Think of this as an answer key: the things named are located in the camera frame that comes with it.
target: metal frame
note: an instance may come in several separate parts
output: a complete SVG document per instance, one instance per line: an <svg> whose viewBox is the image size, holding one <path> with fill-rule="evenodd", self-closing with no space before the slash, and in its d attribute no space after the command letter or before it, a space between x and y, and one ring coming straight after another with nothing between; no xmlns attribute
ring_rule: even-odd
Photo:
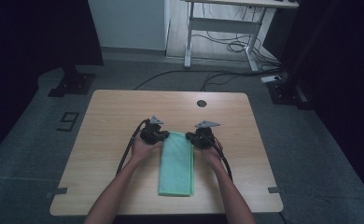
<svg viewBox="0 0 364 224"><path fill-rule="evenodd" d="M253 54L253 48L255 46L256 40L258 39L258 34L264 15L266 13L266 9L266 7L262 8L257 21L228 21L219 19L194 18L194 2L191 2L188 25L188 42L186 44L185 50L185 68L191 67L191 32L193 30L197 30L253 35L249 41L248 48L245 49L245 55L248 59L249 65L251 66L251 70L253 72L258 72L259 70L255 61L255 55Z"/></svg>

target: white wall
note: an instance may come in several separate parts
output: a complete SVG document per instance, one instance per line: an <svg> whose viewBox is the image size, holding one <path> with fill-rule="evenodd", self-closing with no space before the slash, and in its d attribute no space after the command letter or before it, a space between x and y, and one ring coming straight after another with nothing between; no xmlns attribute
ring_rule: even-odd
<svg viewBox="0 0 364 224"><path fill-rule="evenodd" d="M101 47L165 50L170 0L89 0Z"/></svg>

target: wooden table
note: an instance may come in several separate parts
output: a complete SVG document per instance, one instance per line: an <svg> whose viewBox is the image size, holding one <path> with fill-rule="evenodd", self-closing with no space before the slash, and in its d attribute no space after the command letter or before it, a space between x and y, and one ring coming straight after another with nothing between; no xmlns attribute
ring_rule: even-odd
<svg viewBox="0 0 364 224"><path fill-rule="evenodd" d="M191 67L191 33L193 30L197 31L212 31L223 33L235 33L252 35L248 47L245 49L245 55L248 59L249 65L253 72L258 72L258 66L255 61L253 48L258 39L261 24L263 22L266 9L273 8L297 8L299 4L295 1L293 3L288 0L282 2L275 0L182 0L190 3L189 26L188 26L188 42L185 49L185 62L186 68ZM209 3L209 4L222 4L222 5L239 5L247 7L262 7L259 18L257 21L236 21L236 20L220 20L213 18L197 18L194 17L194 3Z"/></svg>
<svg viewBox="0 0 364 224"><path fill-rule="evenodd" d="M197 106L199 100L206 107ZM253 212L280 212L283 204L264 150L248 99L243 93L183 91L96 91L80 127L59 188L54 197L54 216L87 215L97 197L115 176L120 158L136 126L156 115L162 130L194 132L204 119L220 123L215 136L233 173L234 184ZM194 152L194 195L158 195L161 149L136 170L121 215L224 213L216 177Z"/></svg>

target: forearm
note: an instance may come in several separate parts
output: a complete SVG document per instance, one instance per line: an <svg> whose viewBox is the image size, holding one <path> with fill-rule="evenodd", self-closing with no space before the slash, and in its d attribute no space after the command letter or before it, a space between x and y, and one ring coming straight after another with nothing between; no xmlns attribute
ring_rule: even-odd
<svg viewBox="0 0 364 224"><path fill-rule="evenodd" d="M113 222L123 200L123 195L129 186L133 172L138 165L139 160L134 160L133 158L127 162L120 173L115 176L94 203L86 217L85 224Z"/></svg>
<svg viewBox="0 0 364 224"><path fill-rule="evenodd" d="M213 170L217 176L217 182L219 184L219 190L228 222L230 224L256 223L251 210L240 191L232 183L228 173L223 168L222 163L220 162L219 164L213 165Z"/></svg>

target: green towel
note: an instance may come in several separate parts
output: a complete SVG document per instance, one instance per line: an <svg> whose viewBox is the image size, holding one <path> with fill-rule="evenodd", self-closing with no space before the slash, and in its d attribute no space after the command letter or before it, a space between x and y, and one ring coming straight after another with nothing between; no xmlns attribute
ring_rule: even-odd
<svg viewBox="0 0 364 224"><path fill-rule="evenodd" d="M193 181L193 146L184 133L170 132L162 147L159 194L191 196Z"/></svg>

